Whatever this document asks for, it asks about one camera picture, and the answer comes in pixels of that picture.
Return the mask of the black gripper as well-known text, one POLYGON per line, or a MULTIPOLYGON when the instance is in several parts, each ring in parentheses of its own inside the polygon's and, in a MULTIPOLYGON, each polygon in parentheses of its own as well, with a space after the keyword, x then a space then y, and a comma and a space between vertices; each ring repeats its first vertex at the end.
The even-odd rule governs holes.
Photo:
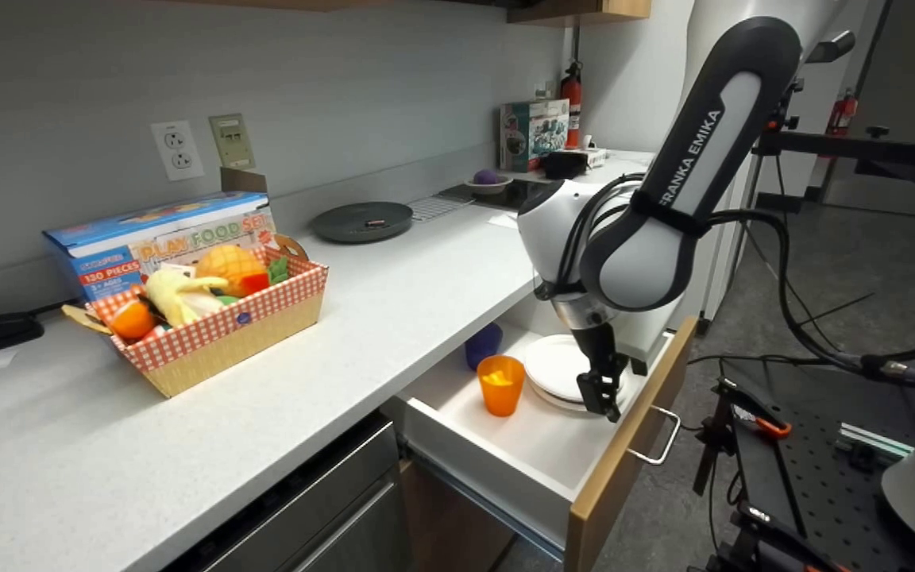
POLYGON ((624 415, 620 411, 620 379, 629 359, 616 348, 616 334, 611 324, 576 330, 576 342, 586 359, 586 368, 576 379, 580 403, 586 412, 602 412, 611 421, 624 415))

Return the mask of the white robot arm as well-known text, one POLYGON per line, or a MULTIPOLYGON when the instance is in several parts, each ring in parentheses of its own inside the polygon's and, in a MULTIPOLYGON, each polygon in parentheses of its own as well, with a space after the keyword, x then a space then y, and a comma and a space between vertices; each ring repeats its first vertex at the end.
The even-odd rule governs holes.
POLYGON ((687 94, 650 165, 592 196, 561 181, 518 209, 537 295, 586 356, 576 379, 586 412, 620 420, 629 359, 616 348, 607 312, 661 307, 688 285, 714 202, 843 2, 693 0, 687 94))

